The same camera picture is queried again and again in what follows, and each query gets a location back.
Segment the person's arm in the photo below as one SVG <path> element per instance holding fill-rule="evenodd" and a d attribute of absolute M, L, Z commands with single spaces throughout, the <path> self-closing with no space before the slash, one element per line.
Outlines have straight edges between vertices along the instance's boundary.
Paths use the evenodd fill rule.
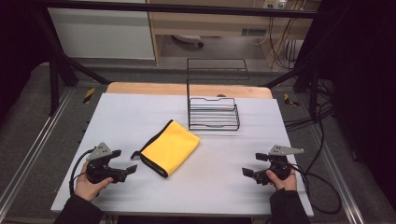
<path fill-rule="evenodd" d="M 64 210 L 56 218 L 54 224 L 97 224 L 100 222 L 103 212 L 91 201 L 101 189 L 105 189 L 113 182 L 113 178 L 109 177 L 97 184 L 91 183 L 85 175 L 87 164 L 85 162 L 81 175 L 77 179 L 75 194 L 67 200 Z"/>
<path fill-rule="evenodd" d="M 310 223 L 297 192 L 295 170 L 285 180 L 280 180 L 274 172 L 267 170 L 267 176 L 273 181 L 276 192 L 270 198 L 272 224 Z"/>

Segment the white table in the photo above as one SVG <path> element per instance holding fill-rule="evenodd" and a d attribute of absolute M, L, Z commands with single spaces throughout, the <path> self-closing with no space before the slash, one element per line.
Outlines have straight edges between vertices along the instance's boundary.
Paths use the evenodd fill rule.
<path fill-rule="evenodd" d="M 270 162 L 256 161 L 255 153 L 267 153 L 273 145 L 289 147 L 276 100 L 235 98 L 241 120 L 236 132 L 193 132 L 200 145 L 168 178 L 150 170 L 134 151 L 173 119 L 187 128 L 187 99 L 177 95 L 104 93 L 76 157 L 51 207 L 60 212 L 69 198 L 68 180 L 78 157 L 105 142 L 121 149 L 110 161 L 113 168 L 137 165 L 124 183 L 111 184 L 93 203 L 115 215 L 261 217 L 271 213 L 269 198 L 275 189 L 257 185 L 242 175 L 242 167 L 259 171 Z M 294 156 L 288 160 L 295 163 Z M 305 212 L 313 211 L 300 175 L 298 192 Z"/>

